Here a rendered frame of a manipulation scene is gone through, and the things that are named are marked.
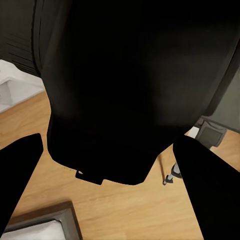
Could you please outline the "camera tripod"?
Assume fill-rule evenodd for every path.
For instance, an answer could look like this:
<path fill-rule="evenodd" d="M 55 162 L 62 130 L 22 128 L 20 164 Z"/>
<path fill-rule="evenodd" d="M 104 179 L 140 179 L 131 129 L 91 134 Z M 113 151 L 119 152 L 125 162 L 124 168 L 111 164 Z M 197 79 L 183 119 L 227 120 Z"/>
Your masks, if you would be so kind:
<path fill-rule="evenodd" d="M 228 130 L 240 134 L 240 66 L 214 114 L 210 117 L 201 116 L 187 135 L 210 149 L 220 146 Z M 182 179 L 177 161 L 163 185 L 173 184 L 173 177 Z"/>

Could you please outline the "digital camera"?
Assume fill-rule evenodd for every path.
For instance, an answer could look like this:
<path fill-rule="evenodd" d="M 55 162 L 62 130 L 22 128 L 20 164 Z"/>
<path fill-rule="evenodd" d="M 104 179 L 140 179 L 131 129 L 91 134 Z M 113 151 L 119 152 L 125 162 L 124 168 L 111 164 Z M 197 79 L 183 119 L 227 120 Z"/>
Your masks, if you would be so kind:
<path fill-rule="evenodd" d="M 240 0 L 0 0 L 0 60 L 42 79 L 54 161 L 135 186 L 222 100 Z"/>

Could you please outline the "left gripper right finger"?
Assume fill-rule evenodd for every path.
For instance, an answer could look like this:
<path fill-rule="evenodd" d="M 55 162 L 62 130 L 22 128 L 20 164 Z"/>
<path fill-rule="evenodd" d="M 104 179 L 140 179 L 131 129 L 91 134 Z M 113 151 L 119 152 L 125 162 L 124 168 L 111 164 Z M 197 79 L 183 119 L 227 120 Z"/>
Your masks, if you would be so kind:
<path fill-rule="evenodd" d="M 204 240 L 240 240 L 240 172 L 187 134 L 173 153 Z"/>

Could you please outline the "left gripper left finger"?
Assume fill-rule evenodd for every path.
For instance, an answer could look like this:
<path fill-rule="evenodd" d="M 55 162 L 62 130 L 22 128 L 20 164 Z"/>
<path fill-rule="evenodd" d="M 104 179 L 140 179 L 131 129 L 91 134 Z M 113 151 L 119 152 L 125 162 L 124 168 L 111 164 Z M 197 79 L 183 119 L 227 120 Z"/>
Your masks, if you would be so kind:
<path fill-rule="evenodd" d="M 44 151 L 39 133 L 0 150 L 0 238 Z"/>

